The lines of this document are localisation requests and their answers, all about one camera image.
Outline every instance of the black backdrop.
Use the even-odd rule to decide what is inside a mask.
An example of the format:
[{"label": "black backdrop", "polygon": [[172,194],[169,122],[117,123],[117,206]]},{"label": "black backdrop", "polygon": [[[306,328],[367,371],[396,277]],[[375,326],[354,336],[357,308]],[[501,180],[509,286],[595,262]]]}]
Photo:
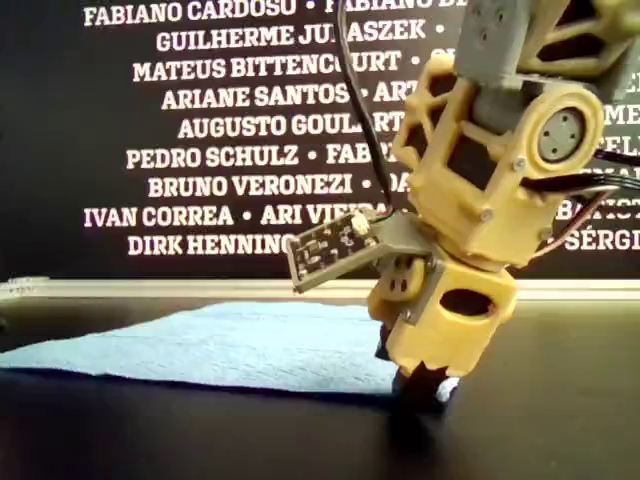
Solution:
[{"label": "black backdrop", "polygon": [[[0,9],[0,255],[4,278],[24,275],[47,275],[53,278],[286,278],[286,262],[282,254],[208,254],[208,255],[129,255],[128,237],[143,235],[214,235],[224,243],[236,241],[238,235],[291,234],[311,226],[308,205],[327,203],[376,204],[381,196],[363,181],[373,181],[371,165],[328,164],[327,143],[362,142],[359,133],[340,135],[293,135],[221,137],[204,139],[178,138],[182,122],[192,118],[223,118],[249,115],[281,115],[292,127],[295,115],[350,112],[345,103],[329,105],[250,106],[208,108],[199,110],[167,110],[161,106],[168,90],[218,89],[249,87],[250,97],[257,86],[342,82],[339,72],[318,75],[263,77],[230,75],[198,81],[134,82],[136,62],[194,59],[218,59],[227,66],[231,58],[278,55],[333,53],[334,44],[217,48],[180,52],[163,52],[156,48],[160,32],[186,30],[222,30],[257,26],[292,25],[297,34],[305,25],[333,21],[326,0],[317,0],[313,8],[306,2],[255,0],[250,4],[270,7],[293,4],[293,15],[244,17],[210,21],[165,22],[117,26],[85,26],[84,7],[125,5],[120,2],[39,0],[4,0]],[[183,14],[189,2],[182,1]],[[225,3],[209,2],[220,7]],[[415,8],[407,4],[415,3]],[[402,101],[383,102],[380,88],[392,81],[416,80],[421,64],[434,49],[455,47],[464,1],[423,0],[354,1],[350,21],[361,27],[376,26],[381,35],[376,41],[357,41],[354,52],[387,52],[385,71],[360,73],[361,86],[370,94],[369,106],[376,112],[402,110]],[[385,38],[388,27],[411,25],[426,20],[423,26],[406,30],[407,36],[424,32],[425,38]],[[412,57],[420,60],[415,65]],[[397,60],[397,70],[391,60]],[[639,90],[637,79],[630,92]],[[374,98],[374,92],[380,93]],[[610,110],[608,146],[635,153],[639,144],[640,121],[634,94],[627,107]],[[381,132],[390,142],[392,132]],[[129,149],[196,147],[205,152],[209,147],[242,145],[296,145],[299,163],[294,166],[208,167],[188,169],[127,169]],[[310,160],[308,152],[317,151]],[[404,170],[391,163],[391,171],[399,176]],[[234,188],[244,175],[351,174],[352,192],[325,195],[264,196],[242,195]],[[208,198],[149,198],[147,180],[151,177],[214,176],[227,179],[225,195]],[[404,193],[396,192],[396,201],[406,206]],[[263,225],[261,218],[267,205],[300,205],[296,225]],[[637,228],[638,208],[629,206],[628,198],[602,210],[602,218],[594,218],[583,232],[543,260],[520,272],[523,278],[636,278],[640,273]],[[148,227],[141,225],[140,212],[145,207],[227,205],[234,225]],[[137,226],[99,228],[85,226],[86,208],[137,207]],[[251,219],[243,217],[244,212]],[[563,224],[559,216],[557,227]]]}]

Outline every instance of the black table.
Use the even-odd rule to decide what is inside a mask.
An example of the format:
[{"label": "black table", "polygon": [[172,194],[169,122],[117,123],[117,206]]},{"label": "black table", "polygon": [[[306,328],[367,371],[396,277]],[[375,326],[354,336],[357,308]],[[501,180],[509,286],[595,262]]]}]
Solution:
[{"label": "black table", "polygon": [[362,399],[3,372],[0,478],[640,478],[639,310],[521,308],[440,419]]}]

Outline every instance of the bolt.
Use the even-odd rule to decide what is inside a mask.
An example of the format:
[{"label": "bolt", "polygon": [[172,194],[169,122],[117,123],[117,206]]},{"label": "bolt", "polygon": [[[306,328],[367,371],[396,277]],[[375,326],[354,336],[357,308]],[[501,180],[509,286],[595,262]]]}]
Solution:
[{"label": "bolt", "polygon": [[433,255],[429,255],[425,266],[427,267],[427,270],[433,270],[436,267],[436,259],[433,258]]},{"label": "bolt", "polygon": [[524,169],[527,168],[527,159],[520,157],[514,160],[513,162],[513,170],[515,172],[521,173]]},{"label": "bolt", "polygon": [[493,210],[491,210],[490,208],[483,210],[480,214],[480,221],[482,223],[487,223],[491,220],[493,220]]},{"label": "bolt", "polygon": [[543,228],[540,230],[540,240],[546,242],[553,237],[553,230],[551,228]]},{"label": "bolt", "polygon": [[400,315],[398,315],[399,322],[408,322],[411,318],[411,312],[409,310],[405,310]]}]

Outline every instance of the hole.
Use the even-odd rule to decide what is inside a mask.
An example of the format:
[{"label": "hole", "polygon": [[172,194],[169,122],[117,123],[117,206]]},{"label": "hole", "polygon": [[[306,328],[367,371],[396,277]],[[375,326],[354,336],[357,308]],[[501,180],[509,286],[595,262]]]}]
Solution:
[{"label": "hole", "polygon": [[453,90],[457,80],[458,78],[453,73],[433,77],[429,86],[429,92],[431,92],[431,95],[434,97],[449,93]]},{"label": "hole", "polygon": [[571,58],[599,57],[606,44],[590,33],[546,45],[538,53],[543,62],[556,62]]},{"label": "hole", "polygon": [[440,299],[440,305],[465,317],[486,316],[493,310],[493,302],[489,297],[466,289],[449,290]]},{"label": "hole", "polygon": [[433,123],[433,128],[436,128],[443,113],[444,105],[442,107],[434,108],[433,110],[431,110],[431,112],[429,113],[429,118],[431,119],[431,123]]},{"label": "hole", "polygon": [[497,164],[491,160],[484,145],[463,135],[456,143],[447,166],[472,185],[484,190],[489,185]]},{"label": "hole", "polygon": [[407,147],[413,148],[420,158],[424,156],[424,152],[427,151],[429,143],[427,142],[427,137],[424,134],[424,128],[422,128],[422,125],[415,125],[411,130],[409,130],[406,145]]},{"label": "hole", "polygon": [[558,26],[594,18],[598,18],[598,12],[590,0],[571,0],[569,6],[564,10]]}]

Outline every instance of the blue cloth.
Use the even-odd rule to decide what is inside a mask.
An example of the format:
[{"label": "blue cloth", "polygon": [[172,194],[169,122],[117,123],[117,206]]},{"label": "blue cloth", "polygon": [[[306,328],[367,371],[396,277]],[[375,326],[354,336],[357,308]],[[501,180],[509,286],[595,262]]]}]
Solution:
[{"label": "blue cloth", "polygon": [[0,355],[0,368],[308,393],[390,393],[378,322],[360,306],[230,302]]}]

